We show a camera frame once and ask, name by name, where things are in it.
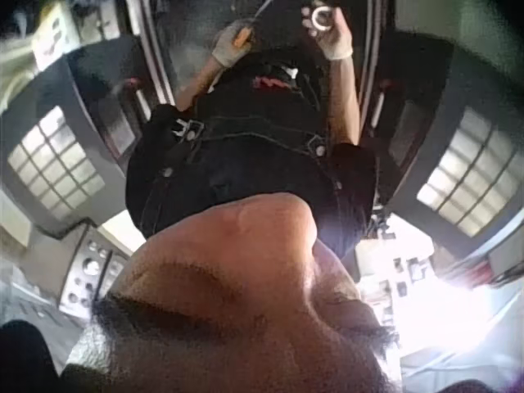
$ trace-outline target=screwdriver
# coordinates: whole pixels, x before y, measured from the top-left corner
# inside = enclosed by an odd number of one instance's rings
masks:
[[[258,9],[258,11],[255,13],[255,16],[251,20],[250,24],[248,26],[242,27],[242,30],[237,34],[237,37],[233,41],[234,47],[242,47],[244,43],[249,39],[251,36],[251,33],[253,33],[253,24],[256,21],[256,18],[259,17],[259,15],[264,11],[269,4],[271,4],[273,0],[265,0],[264,4]]]

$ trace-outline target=hand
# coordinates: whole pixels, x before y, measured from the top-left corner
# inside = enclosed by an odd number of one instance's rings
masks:
[[[249,20],[235,20],[226,27],[219,36],[219,40],[213,50],[213,57],[224,67],[230,68],[242,59],[250,50],[251,44],[246,42],[241,47],[235,47],[233,41],[242,27],[249,25]]]
[[[339,7],[332,11],[333,27],[328,31],[318,31],[313,27],[309,7],[302,8],[302,16],[304,18],[302,25],[315,39],[329,61],[346,59],[353,54],[353,36]]]

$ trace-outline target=square window pane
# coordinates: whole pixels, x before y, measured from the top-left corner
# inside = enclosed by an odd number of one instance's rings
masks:
[[[433,188],[441,190],[445,195],[449,195],[451,191],[453,191],[453,188],[457,182],[439,168],[435,168],[427,180],[427,183],[430,184]]]
[[[513,177],[507,170],[505,170],[499,178],[499,181],[496,184],[497,189],[500,190],[500,193],[507,198],[512,198],[517,192],[518,181]]]
[[[27,133],[27,135],[25,135],[25,138],[22,139],[22,144],[24,145],[25,150],[31,154],[43,144],[43,141],[44,138],[42,133],[40,133],[38,127],[35,126]]]
[[[80,206],[82,203],[84,203],[88,197],[85,195],[85,193],[82,190],[76,190],[71,195],[69,195],[65,201],[71,208],[76,209],[77,206]]]
[[[468,176],[466,176],[464,179],[464,184],[470,187],[478,197],[482,196],[482,194],[484,194],[484,192],[486,192],[490,186],[490,183],[486,180],[486,178],[474,169],[468,173]]]
[[[45,194],[42,195],[42,198],[40,201],[44,206],[46,206],[49,210],[57,204],[57,202],[60,200],[56,192],[53,190],[49,190]]]
[[[22,179],[22,182],[24,182],[25,184],[29,184],[31,183],[31,180],[33,180],[34,177],[37,175],[37,173],[38,171],[36,167],[28,161],[24,166],[22,166],[22,168],[18,172],[18,175]]]
[[[495,180],[502,170],[502,163],[493,156],[489,151],[484,150],[475,163],[475,168],[487,175],[491,180]]]
[[[509,141],[509,138],[498,129],[496,129],[491,135],[488,146],[503,163],[508,162],[509,157],[511,157],[513,153],[513,146]]]
[[[73,179],[69,175],[66,175],[60,182],[58,182],[55,185],[55,190],[61,196],[65,197],[71,191],[73,191],[75,187],[76,187],[76,183],[73,181]]]
[[[459,209],[450,201],[447,201],[439,210],[439,215],[456,224],[463,216],[465,211]]]
[[[84,191],[87,194],[94,195],[98,191],[100,191],[102,187],[104,187],[104,185],[105,185],[104,180],[100,177],[100,175],[97,174],[94,178],[91,178],[90,180],[88,180],[82,186],[82,188],[84,189]]]
[[[465,210],[470,210],[477,202],[477,198],[462,185],[453,193],[451,200],[455,202],[455,205],[462,206]]]
[[[19,169],[22,164],[24,164],[27,161],[27,154],[25,154],[24,149],[22,146],[18,145],[15,147],[15,150],[9,155],[9,158],[7,159],[9,164],[14,170]]]
[[[468,107],[464,112],[460,127],[480,140],[485,141],[490,133],[491,124],[472,108]]]
[[[52,210],[51,214],[54,215],[57,219],[64,219],[69,213],[71,212],[71,209],[68,205],[66,205],[64,202],[60,202],[56,207]]]
[[[481,150],[480,143],[471,139],[461,130],[458,130],[451,140],[451,147],[466,157],[469,162],[473,162],[477,153]]]
[[[84,160],[82,164],[71,171],[71,174],[79,183],[85,182],[94,173],[95,167],[89,160]]]
[[[489,206],[481,202],[472,210],[471,216],[484,228],[495,217],[495,213]]]
[[[458,227],[462,229],[462,231],[469,237],[475,236],[482,229],[482,226],[477,221],[471,219],[469,216],[464,217],[464,219],[458,224]]]
[[[48,180],[50,184],[54,184],[66,172],[66,168],[59,160],[54,160],[44,171],[43,177]]]
[[[444,197],[427,184],[422,186],[417,194],[417,199],[433,210],[438,209],[440,204],[444,201]]]
[[[486,196],[484,196],[484,202],[499,212],[506,206],[506,203],[508,203],[508,198],[502,196],[496,189],[491,188]]]
[[[38,176],[32,183],[31,185],[29,186],[29,190],[31,191],[31,193],[36,196],[36,197],[39,197],[41,196],[45,191],[47,191],[49,189],[49,185],[47,184],[47,182],[43,179],[42,176]]]
[[[62,127],[62,129],[55,135],[53,135],[49,142],[51,143],[54,151],[56,151],[57,154],[60,154],[74,141],[75,136],[73,135],[71,129],[66,125]]]
[[[524,156],[521,152],[515,154],[508,166],[509,171],[518,180],[524,180]]]
[[[461,179],[466,173],[466,170],[468,170],[466,161],[462,160],[450,150],[442,156],[439,166],[458,179]]]
[[[65,164],[65,167],[68,169],[73,168],[84,158],[85,152],[79,143],[75,143],[61,155],[61,160]]]
[[[49,164],[49,162],[51,162],[54,156],[55,153],[53,153],[49,145],[44,144],[36,151],[36,153],[33,154],[31,158],[33,159],[33,162],[36,164],[36,166],[42,169],[44,166]]]
[[[55,106],[51,109],[41,120],[40,127],[45,135],[50,137],[57,131],[64,123],[64,114],[59,106]]]

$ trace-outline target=forearm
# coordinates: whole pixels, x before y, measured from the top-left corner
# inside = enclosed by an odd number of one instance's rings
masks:
[[[331,62],[329,125],[333,144],[360,141],[360,111],[352,57]]]
[[[206,94],[211,84],[224,67],[212,56],[206,62],[202,70],[191,80],[189,85],[180,91],[175,98],[177,109],[184,112],[191,107],[196,97]]]

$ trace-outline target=window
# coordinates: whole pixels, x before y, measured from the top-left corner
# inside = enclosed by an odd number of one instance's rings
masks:
[[[417,199],[473,237],[506,206],[523,180],[522,152],[504,132],[467,108]]]
[[[15,147],[7,162],[57,219],[64,219],[104,186],[55,106]]]

